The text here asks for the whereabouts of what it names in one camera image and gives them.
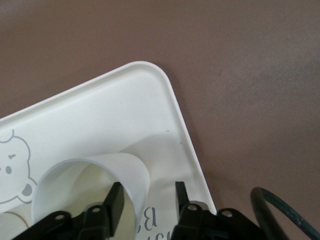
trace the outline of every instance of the black metal bracket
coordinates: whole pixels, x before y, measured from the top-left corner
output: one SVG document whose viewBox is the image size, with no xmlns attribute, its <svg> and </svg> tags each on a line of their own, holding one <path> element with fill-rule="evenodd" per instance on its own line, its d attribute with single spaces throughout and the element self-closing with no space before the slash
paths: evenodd
<svg viewBox="0 0 320 240">
<path fill-rule="evenodd" d="M 176 182 L 179 221 L 171 240 L 264 240 L 263 231 L 233 208 L 218 211 L 217 215 L 191 203 L 184 182 Z"/>
<path fill-rule="evenodd" d="M 124 204 L 124 188 L 115 182 L 102 204 L 74 218 L 67 211 L 53 212 L 13 240 L 105 240 L 115 235 Z"/>
</svg>

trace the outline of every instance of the bear eye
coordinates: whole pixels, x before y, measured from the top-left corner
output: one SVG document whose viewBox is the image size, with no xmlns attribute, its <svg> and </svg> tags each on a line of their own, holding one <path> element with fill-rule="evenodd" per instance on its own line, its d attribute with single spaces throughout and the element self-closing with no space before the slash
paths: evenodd
<svg viewBox="0 0 320 240">
<path fill-rule="evenodd" d="M 9 157 L 10 159 L 13 159 L 15 156 L 16 156 L 15 154 L 12 154 L 12 155 L 9 155 L 8 157 Z"/>
<path fill-rule="evenodd" d="M 9 166 L 7 166 L 7 167 L 5 168 L 5 171 L 6 171 L 7 174 L 11 174 L 11 173 L 12 173 L 12 168 L 9 167 Z"/>
</svg>

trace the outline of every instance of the screw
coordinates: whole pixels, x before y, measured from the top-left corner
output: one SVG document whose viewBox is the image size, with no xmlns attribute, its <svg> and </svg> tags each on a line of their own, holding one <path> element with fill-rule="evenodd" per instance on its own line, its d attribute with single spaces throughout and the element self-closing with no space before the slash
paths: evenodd
<svg viewBox="0 0 320 240">
<path fill-rule="evenodd" d="M 222 212 L 222 215 L 223 216 L 226 216 L 227 218 L 231 218 L 233 215 L 232 215 L 232 212 L 228 211 L 228 210 L 224 210 Z"/>
<path fill-rule="evenodd" d="M 195 210 L 197 210 L 198 208 L 197 208 L 196 205 L 191 204 L 191 205 L 188 206 L 188 209 L 189 209 L 190 211 L 195 211 Z"/>
<path fill-rule="evenodd" d="M 93 213 L 97 213 L 100 212 L 100 207 L 95 207 L 94 209 L 92 209 Z"/>
<path fill-rule="evenodd" d="M 56 216 L 54 219 L 55 219 L 55 220 L 61 220 L 61 219 L 63 219 L 64 217 L 65 217 L 65 215 L 59 214 L 59 215 Z"/>
</svg>

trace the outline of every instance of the white paper cup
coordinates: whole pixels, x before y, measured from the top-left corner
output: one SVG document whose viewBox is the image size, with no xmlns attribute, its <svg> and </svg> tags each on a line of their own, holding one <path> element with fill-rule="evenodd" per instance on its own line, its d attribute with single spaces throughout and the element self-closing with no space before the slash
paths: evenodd
<svg viewBox="0 0 320 240">
<path fill-rule="evenodd" d="M 26 229 L 26 223 L 18 215 L 10 212 L 0 214 L 1 240 L 11 240 Z"/>
<path fill-rule="evenodd" d="M 62 161 L 38 182 L 31 204 L 32 222 L 55 211 L 79 215 L 106 198 L 114 182 L 125 189 L 124 208 L 113 237 L 131 240 L 136 236 L 150 186 L 143 162 L 128 153 L 113 153 Z"/>
</svg>

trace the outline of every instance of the bear illustration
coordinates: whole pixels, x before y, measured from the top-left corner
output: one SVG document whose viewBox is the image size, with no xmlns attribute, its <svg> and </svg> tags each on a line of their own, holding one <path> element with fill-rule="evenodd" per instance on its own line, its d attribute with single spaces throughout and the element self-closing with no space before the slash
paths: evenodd
<svg viewBox="0 0 320 240">
<path fill-rule="evenodd" d="M 30 177 L 31 152 L 27 142 L 15 136 L 0 141 L 0 204 L 18 198 L 30 203 L 36 182 Z"/>
</svg>

